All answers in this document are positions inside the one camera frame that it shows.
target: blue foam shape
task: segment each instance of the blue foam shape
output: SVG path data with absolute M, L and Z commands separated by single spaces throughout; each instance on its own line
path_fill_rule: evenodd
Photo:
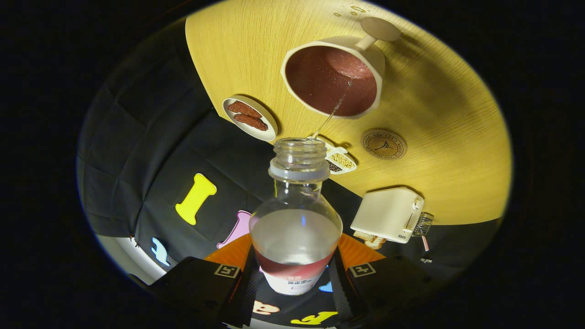
M 154 255 L 156 256 L 156 260 L 167 265 L 167 266 L 171 266 L 167 262 L 167 250 L 164 248 L 163 244 L 160 243 L 160 241 L 155 237 L 152 238 L 152 242 L 156 245 L 156 249 L 154 247 L 152 247 L 152 248 L 150 248 L 150 250 L 152 250 L 152 252 L 154 252 Z
M 333 287 L 331 286 L 331 281 L 329 281 L 328 284 L 319 287 L 319 290 L 325 293 L 332 293 L 333 292 Z

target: bottle label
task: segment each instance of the bottle label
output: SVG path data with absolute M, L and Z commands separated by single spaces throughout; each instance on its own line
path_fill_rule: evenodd
M 268 284 L 275 292 L 294 296 L 306 293 L 311 288 L 313 288 L 313 286 L 317 283 L 317 280 L 319 280 L 321 277 L 321 274 L 304 280 L 295 280 L 299 276 L 289 276 L 286 279 L 283 279 L 272 276 L 266 272 L 264 272 L 264 277 L 266 277 Z
M 333 253 L 314 263 L 296 265 L 273 262 L 256 251 L 256 257 L 270 287 L 277 293 L 293 296 L 306 293 L 317 283 L 331 256 Z

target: glass bottle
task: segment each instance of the glass bottle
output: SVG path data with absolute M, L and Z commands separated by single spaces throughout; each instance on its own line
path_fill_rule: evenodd
M 277 293 L 309 291 L 329 262 L 343 224 L 321 195 L 329 177 L 326 147 L 310 138 L 280 139 L 270 162 L 274 196 L 250 218 L 250 235 L 260 267 Z

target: mug handle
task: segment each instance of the mug handle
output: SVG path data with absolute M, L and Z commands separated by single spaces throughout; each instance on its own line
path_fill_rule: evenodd
M 361 50 L 368 49 L 376 40 L 392 42 L 400 39 L 400 30 L 382 18 L 366 17 L 362 19 L 361 26 L 367 33 L 356 43 L 356 47 Z

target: yellow letter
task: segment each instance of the yellow letter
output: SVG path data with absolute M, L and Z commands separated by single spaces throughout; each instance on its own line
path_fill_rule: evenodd
M 214 195 L 218 191 L 217 187 L 215 187 L 215 185 L 213 185 L 202 174 L 196 174 L 193 181 L 195 183 L 189 193 L 187 193 L 185 200 L 183 200 L 182 203 L 177 203 L 175 205 L 175 209 L 179 216 L 191 225 L 197 223 L 195 214 L 205 199 L 207 199 L 208 196 Z
M 293 324 L 321 324 L 321 322 L 327 320 L 329 317 L 334 316 L 337 312 L 319 312 L 319 316 L 308 316 L 302 320 L 291 320 Z

